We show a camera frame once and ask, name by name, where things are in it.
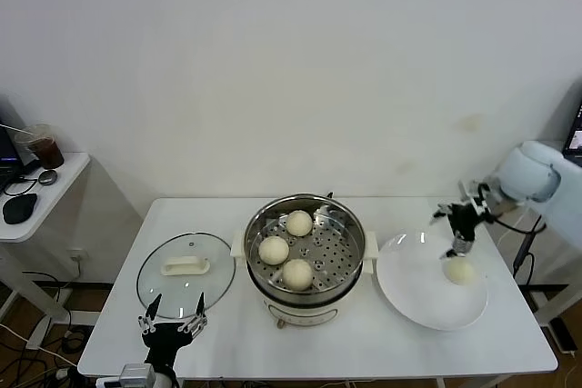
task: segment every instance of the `robotic arm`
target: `robotic arm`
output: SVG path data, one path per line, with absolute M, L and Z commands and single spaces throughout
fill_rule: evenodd
M 145 363 L 129 363 L 119 377 L 97 379 L 97 388 L 177 388 L 174 361 L 181 347 L 189 345 L 208 324 L 204 311 L 204 293 L 200 295 L 196 314 L 183 323 L 154 323 L 162 294 L 150 303 L 145 316 L 137 321 L 142 339 L 149 348 Z
M 447 216 L 455 237 L 445 256 L 470 252 L 475 227 L 493 223 L 486 202 L 525 204 L 569 244 L 582 250 L 582 168 L 556 149 L 526 141 L 513 149 L 497 170 L 478 186 L 478 195 L 463 204 L 440 204 L 434 218 Z

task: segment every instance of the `white robot part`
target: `white robot part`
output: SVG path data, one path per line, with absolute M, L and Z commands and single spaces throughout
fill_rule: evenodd
M 557 234 L 582 249 L 582 168 L 552 147 L 526 141 L 494 176 L 503 194 L 526 202 Z

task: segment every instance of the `electrical outlet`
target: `electrical outlet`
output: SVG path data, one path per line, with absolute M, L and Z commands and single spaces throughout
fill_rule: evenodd
M 66 249 L 66 252 L 69 254 L 69 258 L 73 261 L 82 261 L 89 257 L 87 250 L 85 249 L 69 248 Z

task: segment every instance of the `glass lid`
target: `glass lid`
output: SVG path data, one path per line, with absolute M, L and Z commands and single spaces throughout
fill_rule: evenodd
M 137 296 L 147 308 L 162 294 L 159 317 L 191 317 L 201 293 L 206 309 L 220 300 L 235 268 L 230 247 L 221 238 L 205 233 L 178 235 L 147 257 L 137 276 Z

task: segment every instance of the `glass cup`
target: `glass cup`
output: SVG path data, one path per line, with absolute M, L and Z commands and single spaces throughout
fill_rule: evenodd
M 65 159 L 56 145 L 55 135 L 48 124 L 35 124 L 28 126 L 24 132 L 15 135 L 15 143 L 28 149 L 36 155 L 40 165 L 46 170 L 60 167 Z

